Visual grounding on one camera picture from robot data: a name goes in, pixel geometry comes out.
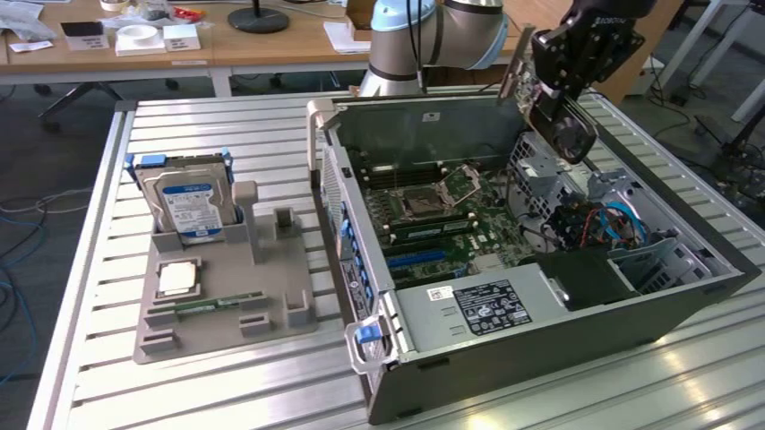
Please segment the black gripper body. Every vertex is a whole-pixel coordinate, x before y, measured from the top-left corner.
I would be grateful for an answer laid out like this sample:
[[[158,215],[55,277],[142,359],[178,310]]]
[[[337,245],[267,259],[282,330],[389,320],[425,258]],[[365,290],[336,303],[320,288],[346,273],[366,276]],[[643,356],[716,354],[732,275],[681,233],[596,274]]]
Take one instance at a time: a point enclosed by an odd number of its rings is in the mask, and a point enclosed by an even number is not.
[[[607,26],[631,34],[636,22],[653,10],[656,0],[575,0],[561,20],[568,31]]]

